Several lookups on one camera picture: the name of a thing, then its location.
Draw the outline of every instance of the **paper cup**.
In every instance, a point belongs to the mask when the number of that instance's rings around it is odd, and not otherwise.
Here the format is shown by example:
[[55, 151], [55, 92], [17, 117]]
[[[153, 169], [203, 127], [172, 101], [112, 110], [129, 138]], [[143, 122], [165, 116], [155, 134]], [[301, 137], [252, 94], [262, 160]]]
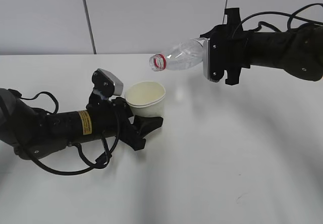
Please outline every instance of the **paper cup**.
[[163, 117], [165, 88], [153, 81], [143, 81], [130, 87], [125, 99], [133, 115], [141, 117]]

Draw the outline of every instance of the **white table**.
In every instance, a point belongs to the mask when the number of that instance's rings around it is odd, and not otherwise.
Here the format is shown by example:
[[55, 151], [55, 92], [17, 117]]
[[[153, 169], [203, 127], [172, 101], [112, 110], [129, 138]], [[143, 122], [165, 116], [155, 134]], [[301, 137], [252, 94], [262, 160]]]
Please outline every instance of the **white table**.
[[[208, 82], [202, 67], [152, 72], [149, 55], [1, 56], [0, 86], [26, 97], [47, 90], [60, 112], [85, 108], [97, 68], [125, 89], [142, 80], [167, 91], [161, 131], [143, 151], [120, 143], [111, 165], [51, 175], [0, 145], [0, 223], [321, 223], [322, 82], [254, 67], [237, 86]], [[53, 109], [42, 96], [32, 106]], [[84, 144], [92, 159], [100, 142]], [[44, 163], [84, 164], [75, 148]]]

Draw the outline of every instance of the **yellow label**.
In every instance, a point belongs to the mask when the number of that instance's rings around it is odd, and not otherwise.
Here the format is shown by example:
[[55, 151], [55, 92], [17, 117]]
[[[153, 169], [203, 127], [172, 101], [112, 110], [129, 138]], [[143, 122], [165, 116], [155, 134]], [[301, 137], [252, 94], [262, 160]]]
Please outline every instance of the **yellow label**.
[[91, 117], [87, 110], [78, 111], [80, 118], [82, 120], [83, 135], [92, 134], [92, 122]]

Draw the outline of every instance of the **black cable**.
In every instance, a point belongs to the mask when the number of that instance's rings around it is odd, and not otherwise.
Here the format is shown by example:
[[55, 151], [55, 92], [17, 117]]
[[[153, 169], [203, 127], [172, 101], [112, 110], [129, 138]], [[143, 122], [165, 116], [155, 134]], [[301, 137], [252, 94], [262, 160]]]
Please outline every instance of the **black cable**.
[[121, 126], [120, 126], [119, 115], [118, 115], [118, 113], [117, 113], [116, 110], [114, 110], [114, 113], [115, 113], [116, 120], [117, 120], [117, 135], [116, 135], [115, 141], [114, 141], [114, 143], [113, 143], [113, 145], [111, 147], [110, 153], [112, 153], [115, 150], [115, 148], [116, 148], [116, 146], [118, 144], [118, 141], [120, 139], [120, 133], [121, 133]]
[[[79, 144], [79, 143], [73, 144], [73, 146], [75, 146], [77, 148], [78, 153], [79, 153], [79, 156], [83, 160], [83, 162], [85, 164], [87, 164], [88, 166], [93, 167], [95, 169], [103, 169], [103, 168], [105, 168], [108, 165], [108, 163], [110, 161], [110, 158], [112, 157], [111, 154], [112, 154], [112, 152], [114, 151], [114, 149], [116, 148], [116, 146], [117, 146], [117, 144], [119, 142], [121, 127], [120, 127], [119, 115], [118, 115], [117, 111], [115, 110], [115, 108], [114, 108], [114, 113], [115, 113], [116, 121], [117, 121], [117, 135], [116, 135], [115, 141], [114, 141], [114, 143], [112, 145], [111, 150], [109, 150], [109, 147], [107, 145], [106, 139], [105, 139], [105, 137], [104, 137], [104, 135], [102, 133], [102, 135], [101, 135], [101, 141], [102, 141], [102, 144], [103, 144], [103, 147], [104, 147], [104, 153], [101, 154], [96, 159], [97, 163], [92, 163], [89, 159], [86, 158], [86, 156], [83, 153], [81, 144]], [[100, 162], [102, 161], [103, 158], [106, 159], [106, 163], [105, 164], [100, 164]]]
[[83, 151], [82, 151], [82, 146], [80, 143], [75, 143], [73, 144], [73, 146], [75, 146], [77, 148], [77, 151], [79, 153], [80, 158], [83, 160], [83, 162], [85, 164], [87, 164], [90, 167], [93, 167], [94, 169], [103, 169], [107, 166], [107, 164], [109, 163], [110, 159], [107, 160], [107, 162], [105, 164], [100, 164], [100, 163], [92, 163], [90, 160], [87, 159], [87, 157], [84, 155]]
[[[245, 19], [243, 19], [239, 25], [236, 27], [236, 29], [234, 30], [233, 34], [232, 34], [232, 38], [234, 37], [234, 35], [236, 34], [238, 28], [243, 24], [245, 23], [247, 20], [253, 18], [253, 17], [256, 17], [256, 16], [261, 16], [261, 15], [280, 15], [280, 16], [286, 16], [286, 17], [291, 17], [292, 15], [291, 14], [287, 14], [287, 13], [283, 13], [283, 12], [277, 12], [277, 11], [264, 11], [264, 12], [259, 12], [259, 13], [256, 13], [256, 14], [253, 14], [251, 16], [248, 16], [246, 17]], [[302, 18], [302, 17], [298, 17], [298, 16], [294, 16], [293, 17], [294, 19], [297, 19], [297, 20], [300, 20], [300, 21], [305, 21], [305, 22], [309, 22], [309, 23], [312, 23], [312, 24], [316, 24], [316, 25], [321, 25], [323, 26], [323, 22], [320, 22], [320, 21], [313, 21], [313, 20], [309, 20], [309, 19], [306, 19], [306, 18]]]
[[8, 89], [15, 97], [17, 97], [18, 99], [23, 99], [23, 100], [35, 100], [37, 99], [41, 94], [45, 94], [47, 96], [49, 96], [52, 101], [54, 102], [55, 104], [55, 110], [54, 112], [49, 112], [49, 111], [46, 111], [44, 110], [46, 113], [50, 114], [50, 115], [53, 115], [53, 114], [56, 114], [58, 111], [59, 111], [59, 102], [58, 100], [55, 98], [55, 96], [53, 96], [53, 94], [47, 92], [47, 91], [42, 91], [38, 94], [36, 94], [34, 97], [32, 98], [23, 98], [22, 97], [22, 94], [18, 91], [18, 90], [15, 90], [15, 89]]
[[322, 6], [323, 7], [323, 4], [322, 3], [313, 3], [313, 4], [309, 4], [309, 5], [306, 5], [302, 8], [300, 8], [299, 10], [295, 11], [294, 13], [291, 14], [291, 16], [289, 17], [288, 21], [287, 21], [287, 30], [291, 30], [291, 24], [292, 24], [292, 21], [293, 19], [296, 18], [296, 15], [301, 13], [302, 11], [305, 11], [306, 9], [310, 8], [310, 7], [313, 7], [313, 6]]
[[54, 169], [49, 168], [48, 166], [44, 165], [41, 161], [39, 161], [20, 141], [18, 134], [16, 134], [15, 128], [14, 128], [14, 124], [11, 121], [11, 117], [10, 114], [8, 112], [7, 106], [3, 100], [3, 98], [0, 96], [0, 108], [5, 116], [5, 119], [7, 120], [10, 128], [13, 131], [13, 134], [17, 140], [17, 143], [19, 144], [19, 146], [24, 150], [24, 152], [26, 153], [26, 155], [30, 158], [30, 160], [32, 160], [37, 166], [39, 166], [40, 168], [42, 168], [43, 170], [50, 172], [54, 175], [63, 175], [63, 176], [73, 176], [73, 175], [81, 175], [84, 174], [86, 172], [91, 171], [92, 169], [94, 169], [93, 167], [88, 167], [86, 169], [83, 170], [79, 170], [79, 171], [72, 171], [72, 172], [65, 172], [65, 171], [57, 171]]
[[257, 31], [260, 31], [262, 29], [262, 26], [265, 26], [269, 29], [272, 29], [274, 32], [282, 32], [280, 29], [278, 29], [276, 26], [266, 22], [266, 21], [259, 21], [258, 22], [258, 27], [253, 29], [252, 31], [253, 32], [257, 32]]

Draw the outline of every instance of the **clear plastic bottle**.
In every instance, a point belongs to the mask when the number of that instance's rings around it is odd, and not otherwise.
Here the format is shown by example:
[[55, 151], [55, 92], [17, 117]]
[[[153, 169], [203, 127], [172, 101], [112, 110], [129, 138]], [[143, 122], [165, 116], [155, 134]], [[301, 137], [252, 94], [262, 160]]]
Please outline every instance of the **clear plastic bottle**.
[[156, 54], [149, 59], [154, 71], [184, 70], [202, 62], [203, 42], [205, 38], [190, 39], [172, 48]]

